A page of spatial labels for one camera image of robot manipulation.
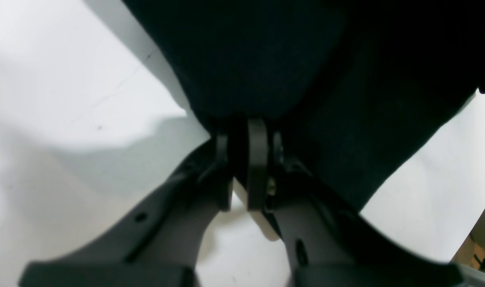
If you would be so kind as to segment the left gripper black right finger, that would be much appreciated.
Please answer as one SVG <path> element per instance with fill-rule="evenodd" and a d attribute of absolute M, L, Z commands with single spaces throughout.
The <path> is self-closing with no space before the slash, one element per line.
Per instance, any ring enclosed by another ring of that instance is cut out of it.
<path fill-rule="evenodd" d="M 462 287 L 457 265 L 398 247 L 286 152 L 279 132 L 249 119 L 248 210 L 273 216 L 294 287 Z"/>

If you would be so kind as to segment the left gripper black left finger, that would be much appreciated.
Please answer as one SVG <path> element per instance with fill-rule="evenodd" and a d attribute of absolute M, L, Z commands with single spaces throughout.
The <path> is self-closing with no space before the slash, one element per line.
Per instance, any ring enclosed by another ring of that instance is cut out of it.
<path fill-rule="evenodd" d="M 216 126 L 171 176 L 87 245 L 24 269 L 21 287 L 193 287 L 203 234 L 231 209 L 231 155 L 247 147 L 241 120 Z"/>

